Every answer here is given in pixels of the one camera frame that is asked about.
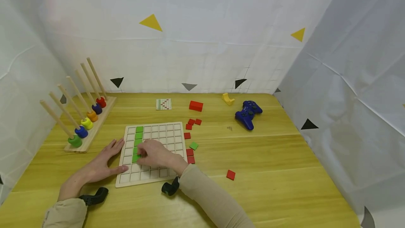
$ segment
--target game controller joystick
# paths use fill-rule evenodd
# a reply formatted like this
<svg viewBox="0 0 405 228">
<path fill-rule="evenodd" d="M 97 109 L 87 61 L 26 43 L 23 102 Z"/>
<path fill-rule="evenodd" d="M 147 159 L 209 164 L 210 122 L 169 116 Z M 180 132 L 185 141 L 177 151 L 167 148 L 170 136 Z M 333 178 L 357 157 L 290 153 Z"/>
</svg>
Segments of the game controller joystick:
<svg viewBox="0 0 405 228">
<path fill-rule="evenodd" d="M 248 130 L 253 130 L 252 119 L 255 114 L 261 113 L 263 113 L 263 110 L 254 101 L 247 100 L 243 102 L 242 111 L 235 113 L 235 118 L 242 122 Z"/>
</svg>

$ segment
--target yellow wooden block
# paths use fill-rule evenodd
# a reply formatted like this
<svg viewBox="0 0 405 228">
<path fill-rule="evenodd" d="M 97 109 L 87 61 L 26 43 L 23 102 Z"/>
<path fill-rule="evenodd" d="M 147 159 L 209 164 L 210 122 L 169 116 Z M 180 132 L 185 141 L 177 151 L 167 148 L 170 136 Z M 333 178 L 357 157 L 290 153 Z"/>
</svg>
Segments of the yellow wooden block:
<svg viewBox="0 0 405 228">
<path fill-rule="evenodd" d="M 222 94 L 222 100 L 229 106 L 233 105 L 235 102 L 235 99 L 230 99 L 227 93 Z"/>
</svg>

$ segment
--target gray triangle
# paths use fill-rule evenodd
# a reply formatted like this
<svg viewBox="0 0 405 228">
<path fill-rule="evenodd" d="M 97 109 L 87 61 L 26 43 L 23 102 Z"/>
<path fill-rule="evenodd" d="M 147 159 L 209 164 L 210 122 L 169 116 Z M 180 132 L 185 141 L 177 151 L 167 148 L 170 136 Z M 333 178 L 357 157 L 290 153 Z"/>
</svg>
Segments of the gray triangle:
<svg viewBox="0 0 405 228">
<path fill-rule="evenodd" d="M 62 94 L 62 97 L 59 100 L 62 104 L 66 104 L 66 97 L 64 94 Z"/>
<path fill-rule="evenodd" d="M 362 228 L 375 228 L 374 218 L 368 209 L 364 206 L 364 217 L 361 222 Z"/>
<path fill-rule="evenodd" d="M 191 90 L 191 89 L 193 89 L 194 87 L 197 86 L 196 84 L 186 84 L 186 83 L 181 83 L 181 84 L 184 85 L 184 87 L 185 87 L 187 90 Z"/>
</svg>

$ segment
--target black device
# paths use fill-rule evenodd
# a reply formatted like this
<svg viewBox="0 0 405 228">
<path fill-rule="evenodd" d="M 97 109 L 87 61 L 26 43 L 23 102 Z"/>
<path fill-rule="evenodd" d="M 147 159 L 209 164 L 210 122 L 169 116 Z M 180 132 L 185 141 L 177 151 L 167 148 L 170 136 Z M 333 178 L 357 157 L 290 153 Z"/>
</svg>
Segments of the black device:
<svg viewBox="0 0 405 228">
<path fill-rule="evenodd" d="M 95 195 L 82 195 L 79 196 L 82 199 L 86 206 L 96 205 L 101 202 L 104 202 L 105 198 L 107 197 L 108 189 L 107 188 L 99 188 Z"/>
</svg>

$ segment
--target hand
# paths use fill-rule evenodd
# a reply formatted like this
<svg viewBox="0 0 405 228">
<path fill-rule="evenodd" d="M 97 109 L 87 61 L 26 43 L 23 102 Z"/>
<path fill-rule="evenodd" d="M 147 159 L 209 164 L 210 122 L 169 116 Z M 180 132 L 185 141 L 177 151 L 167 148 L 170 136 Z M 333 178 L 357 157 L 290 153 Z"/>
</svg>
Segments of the hand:
<svg viewBox="0 0 405 228">
<path fill-rule="evenodd" d="M 145 140 L 138 145 L 138 164 L 147 166 L 163 166 L 173 169 L 180 177 L 188 163 L 179 154 L 171 153 L 162 143 L 156 140 Z"/>
<path fill-rule="evenodd" d="M 92 161 L 70 176 L 60 188 L 58 201 L 77 198 L 86 183 L 98 182 L 128 170 L 127 166 L 110 169 L 107 165 L 109 159 L 120 152 L 124 143 L 123 138 L 118 141 L 114 139 Z"/>
</svg>

